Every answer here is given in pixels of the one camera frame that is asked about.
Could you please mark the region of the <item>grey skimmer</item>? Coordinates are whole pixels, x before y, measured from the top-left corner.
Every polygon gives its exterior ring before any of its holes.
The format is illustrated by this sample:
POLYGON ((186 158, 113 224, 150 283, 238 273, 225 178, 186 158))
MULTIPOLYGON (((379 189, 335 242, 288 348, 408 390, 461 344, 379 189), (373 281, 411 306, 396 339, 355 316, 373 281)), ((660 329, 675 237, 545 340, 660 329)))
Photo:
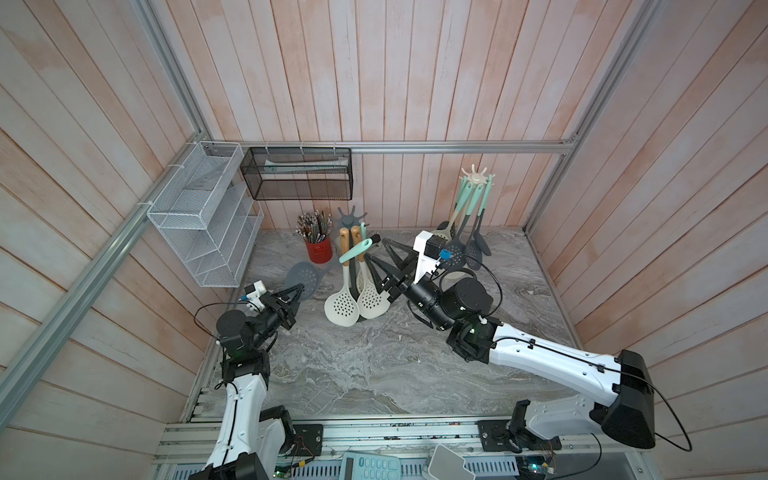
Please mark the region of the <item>grey skimmer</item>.
POLYGON ((310 260, 302 261, 291 267, 287 273, 285 288, 298 283, 302 283, 305 287, 301 302, 309 300, 314 295, 324 275, 333 269, 333 267, 318 269, 317 265, 319 264, 314 264, 310 260))
POLYGON ((489 177, 488 181, 486 182, 485 189, 483 192, 482 200, 480 202, 480 208, 478 209, 477 218, 475 220, 473 230, 471 233, 470 241, 468 242, 466 249, 465 249, 465 259, 466 259, 466 265, 468 268, 472 270, 479 270, 481 268, 482 264, 482 249, 480 246, 480 225, 482 223, 484 210, 487 204, 487 198, 489 196, 489 192, 492 186, 492 177, 489 177))
POLYGON ((482 197, 482 200, 481 200, 479 212, 478 212, 478 217, 476 219, 475 228, 474 228, 474 240, 475 240, 475 243, 477 244, 477 246, 480 249, 480 251, 484 255, 487 255, 487 256, 490 256, 491 252, 490 252, 490 248, 487 245, 486 240, 484 239, 484 237, 482 236, 482 233, 480 232, 480 228, 481 228, 483 216, 484 216, 484 213, 485 213, 485 210, 486 210, 489 194, 490 194, 490 191, 491 191, 491 188, 492 188, 492 185, 493 185, 493 178, 494 178, 493 174, 490 174, 488 176, 488 179, 487 179, 487 182, 486 182, 486 186, 485 186, 485 190, 484 190, 484 193, 483 193, 483 197, 482 197))

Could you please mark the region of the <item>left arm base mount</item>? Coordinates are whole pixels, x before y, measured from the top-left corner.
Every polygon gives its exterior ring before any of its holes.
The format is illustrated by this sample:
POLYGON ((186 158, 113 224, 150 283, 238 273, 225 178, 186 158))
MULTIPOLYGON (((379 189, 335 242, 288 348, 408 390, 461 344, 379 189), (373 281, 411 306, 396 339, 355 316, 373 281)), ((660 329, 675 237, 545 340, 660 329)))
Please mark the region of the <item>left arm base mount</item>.
POLYGON ((319 423, 298 424, 294 422, 288 410, 283 406, 275 406, 262 410, 259 421, 277 419, 285 433, 285 439, 280 447, 280 454, 317 457, 322 454, 323 425, 319 423))

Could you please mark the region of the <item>large cream skimmer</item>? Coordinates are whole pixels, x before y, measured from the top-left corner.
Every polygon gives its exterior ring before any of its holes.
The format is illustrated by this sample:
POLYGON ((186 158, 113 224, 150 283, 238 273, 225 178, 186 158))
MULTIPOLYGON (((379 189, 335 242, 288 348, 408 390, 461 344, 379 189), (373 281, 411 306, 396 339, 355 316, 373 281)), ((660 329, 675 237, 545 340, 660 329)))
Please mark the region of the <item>large cream skimmer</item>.
POLYGON ((340 229, 341 253, 339 261, 342 263, 343 284, 341 289, 329 296, 324 304, 324 313, 326 318, 333 324, 341 327, 351 327, 359 319, 359 308, 357 301, 353 298, 350 291, 350 272, 349 260, 342 261, 342 258, 349 251, 350 231, 346 227, 340 229))

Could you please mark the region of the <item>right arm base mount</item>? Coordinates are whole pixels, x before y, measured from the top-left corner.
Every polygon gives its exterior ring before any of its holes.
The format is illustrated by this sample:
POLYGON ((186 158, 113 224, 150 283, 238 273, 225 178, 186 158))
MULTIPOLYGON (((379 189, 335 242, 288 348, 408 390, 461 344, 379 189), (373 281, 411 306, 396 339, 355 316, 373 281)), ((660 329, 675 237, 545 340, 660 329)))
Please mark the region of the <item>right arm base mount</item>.
POLYGON ((527 428, 525 415, 528 413, 530 405, 530 400, 518 401, 509 420, 478 421, 477 427, 483 451, 509 451, 520 454, 524 450, 560 450, 562 443, 559 437, 543 439, 527 428))

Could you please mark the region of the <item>grey skimmer front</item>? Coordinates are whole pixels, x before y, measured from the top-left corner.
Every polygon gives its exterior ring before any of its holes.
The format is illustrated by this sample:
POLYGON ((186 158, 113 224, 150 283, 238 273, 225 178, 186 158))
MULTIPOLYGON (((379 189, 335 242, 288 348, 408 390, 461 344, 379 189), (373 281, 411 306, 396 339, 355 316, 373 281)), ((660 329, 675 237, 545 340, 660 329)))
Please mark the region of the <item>grey skimmer front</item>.
POLYGON ((482 249, 480 246, 480 225, 482 223, 484 210, 487 204, 487 198, 489 196, 489 192, 492 186, 492 177, 489 177, 488 181, 486 182, 485 189, 483 192, 482 200, 480 202, 480 208, 478 209, 477 218, 475 220, 473 230, 471 233, 470 241, 468 242, 466 249, 465 249, 465 259, 466 259, 466 265, 468 268, 472 270, 479 270, 481 268, 482 264, 482 249))

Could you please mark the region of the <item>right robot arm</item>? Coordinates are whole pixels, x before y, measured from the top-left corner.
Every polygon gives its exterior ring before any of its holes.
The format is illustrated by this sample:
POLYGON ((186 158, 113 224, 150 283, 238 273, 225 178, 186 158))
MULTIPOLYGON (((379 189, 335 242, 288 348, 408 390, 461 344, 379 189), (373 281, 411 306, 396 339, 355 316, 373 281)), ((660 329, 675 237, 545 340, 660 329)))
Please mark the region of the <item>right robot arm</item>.
POLYGON ((436 270, 446 267, 443 240, 420 232, 412 246, 375 236, 388 260, 367 255, 376 291, 405 297, 417 319, 446 331, 451 349, 467 362, 525 370, 574 390, 550 402, 520 400, 498 440, 514 453, 556 445, 563 435, 603 433, 638 449, 656 444, 654 390, 643 357, 590 353, 526 333, 491 314, 492 297, 476 278, 442 289, 436 270))

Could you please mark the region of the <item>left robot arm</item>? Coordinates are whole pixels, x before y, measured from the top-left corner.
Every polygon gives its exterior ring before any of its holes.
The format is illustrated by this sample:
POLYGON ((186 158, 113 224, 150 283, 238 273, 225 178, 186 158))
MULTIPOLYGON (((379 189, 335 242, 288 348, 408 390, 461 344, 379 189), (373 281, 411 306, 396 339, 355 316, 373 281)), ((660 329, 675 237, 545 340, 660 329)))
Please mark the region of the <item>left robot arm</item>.
POLYGON ((253 315, 232 309, 218 319, 226 406, 214 449, 193 479, 271 479, 278 457, 292 449, 295 429, 286 408, 262 408, 270 376, 264 343, 275 340, 279 328, 293 327, 303 290, 296 284, 270 293, 257 283, 246 289, 258 296, 246 302, 253 315))

